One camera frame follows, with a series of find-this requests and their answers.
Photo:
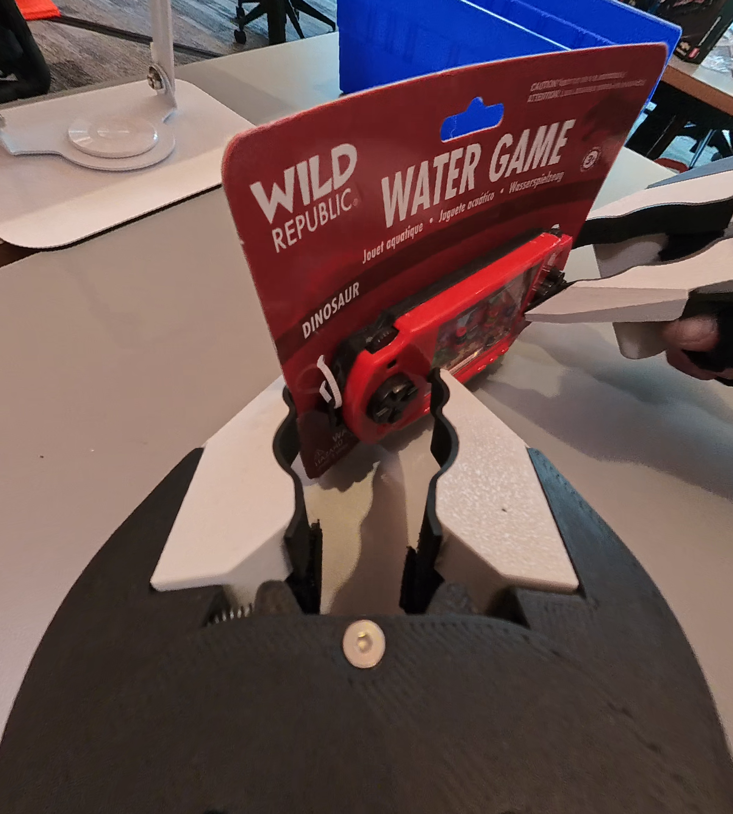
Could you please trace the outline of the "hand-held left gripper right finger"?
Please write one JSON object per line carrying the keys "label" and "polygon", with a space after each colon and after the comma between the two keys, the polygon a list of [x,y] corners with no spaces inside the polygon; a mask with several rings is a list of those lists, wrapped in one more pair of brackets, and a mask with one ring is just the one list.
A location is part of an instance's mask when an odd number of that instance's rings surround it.
{"label": "hand-held left gripper right finger", "polygon": [[430,375],[437,470],[416,548],[408,550],[400,606],[422,614],[443,584],[463,588],[482,614],[514,588],[575,594],[567,553],[531,449],[446,371]]}

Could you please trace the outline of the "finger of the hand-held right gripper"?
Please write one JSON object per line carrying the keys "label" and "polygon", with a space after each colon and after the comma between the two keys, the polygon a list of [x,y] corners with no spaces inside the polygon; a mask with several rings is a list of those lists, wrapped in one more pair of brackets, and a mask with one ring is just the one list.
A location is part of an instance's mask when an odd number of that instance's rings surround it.
{"label": "finger of the hand-held right gripper", "polygon": [[592,211],[574,247],[594,250],[601,278],[681,259],[733,232],[733,178],[651,187]]}
{"label": "finger of the hand-held right gripper", "polygon": [[695,361],[733,361],[733,237],[682,259],[635,266],[605,279],[580,280],[525,313],[529,322],[610,322],[629,359],[663,350],[665,323],[707,313],[719,341]]}

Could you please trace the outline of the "black office chair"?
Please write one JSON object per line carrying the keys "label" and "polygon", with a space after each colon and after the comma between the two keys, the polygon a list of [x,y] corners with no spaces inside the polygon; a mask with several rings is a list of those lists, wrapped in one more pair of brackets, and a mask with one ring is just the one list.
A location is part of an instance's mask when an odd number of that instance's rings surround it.
{"label": "black office chair", "polygon": [[283,44],[293,32],[304,39],[327,31],[336,31],[337,3],[335,1],[236,1],[231,18],[233,35],[240,46],[245,45],[249,31],[258,20],[264,20],[263,36],[269,45]]}

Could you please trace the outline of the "red handheld toy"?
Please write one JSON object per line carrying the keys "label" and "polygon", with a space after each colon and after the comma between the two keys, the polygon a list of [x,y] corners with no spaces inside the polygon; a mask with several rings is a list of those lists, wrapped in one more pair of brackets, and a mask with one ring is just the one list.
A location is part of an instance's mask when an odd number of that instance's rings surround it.
{"label": "red handheld toy", "polygon": [[562,269],[664,43],[519,56],[378,86],[234,137],[223,185],[319,477],[482,370]]}

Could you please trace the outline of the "wooden side table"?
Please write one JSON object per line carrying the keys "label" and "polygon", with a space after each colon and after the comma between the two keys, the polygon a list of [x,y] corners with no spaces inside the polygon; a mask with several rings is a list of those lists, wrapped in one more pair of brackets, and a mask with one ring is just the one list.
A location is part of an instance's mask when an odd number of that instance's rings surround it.
{"label": "wooden side table", "polygon": [[733,117],[733,76],[687,64],[677,57],[666,65],[662,81]]}

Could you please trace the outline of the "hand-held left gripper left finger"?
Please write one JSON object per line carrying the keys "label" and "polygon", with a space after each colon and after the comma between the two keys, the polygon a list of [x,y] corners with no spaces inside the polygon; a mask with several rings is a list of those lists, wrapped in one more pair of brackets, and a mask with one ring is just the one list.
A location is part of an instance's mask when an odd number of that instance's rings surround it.
{"label": "hand-held left gripper left finger", "polygon": [[152,587],[221,585],[245,607],[280,580],[305,613],[319,613],[322,532],[292,469],[299,448],[296,407],[273,382],[205,443]]}

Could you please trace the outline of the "blue plastic bin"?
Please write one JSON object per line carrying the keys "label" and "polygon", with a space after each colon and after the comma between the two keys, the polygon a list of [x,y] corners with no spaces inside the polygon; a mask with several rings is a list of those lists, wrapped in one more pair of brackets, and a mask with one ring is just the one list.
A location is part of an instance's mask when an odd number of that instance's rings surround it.
{"label": "blue plastic bin", "polygon": [[661,42],[680,29],[621,2],[339,2],[344,93],[496,59]]}

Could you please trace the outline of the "person's right hand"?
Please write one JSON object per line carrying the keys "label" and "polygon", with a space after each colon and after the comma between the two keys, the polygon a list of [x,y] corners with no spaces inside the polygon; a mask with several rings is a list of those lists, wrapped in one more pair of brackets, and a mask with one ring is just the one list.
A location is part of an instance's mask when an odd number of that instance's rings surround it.
{"label": "person's right hand", "polygon": [[690,318],[671,321],[662,330],[666,361],[677,371],[701,381],[710,381],[717,373],[699,368],[687,355],[687,351],[708,352],[719,341],[716,319],[711,314],[699,314]]}

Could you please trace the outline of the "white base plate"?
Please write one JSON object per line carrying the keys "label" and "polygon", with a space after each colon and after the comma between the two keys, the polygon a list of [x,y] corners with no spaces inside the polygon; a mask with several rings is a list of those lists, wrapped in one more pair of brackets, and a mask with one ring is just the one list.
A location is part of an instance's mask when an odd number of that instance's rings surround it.
{"label": "white base plate", "polygon": [[[142,81],[51,95],[0,111],[0,239],[22,248],[61,248],[192,197],[221,183],[230,138],[251,123],[178,80],[177,107]],[[131,158],[88,156],[72,143],[77,121],[139,117],[158,135]]]}

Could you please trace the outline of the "black printed box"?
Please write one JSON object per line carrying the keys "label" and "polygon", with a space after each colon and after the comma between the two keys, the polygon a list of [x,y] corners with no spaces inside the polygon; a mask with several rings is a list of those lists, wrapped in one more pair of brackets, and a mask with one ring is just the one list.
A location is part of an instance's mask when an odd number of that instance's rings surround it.
{"label": "black printed box", "polygon": [[658,14],[681,29],[675,56],[700,64],[733,23],[733,1],[670,1]]}

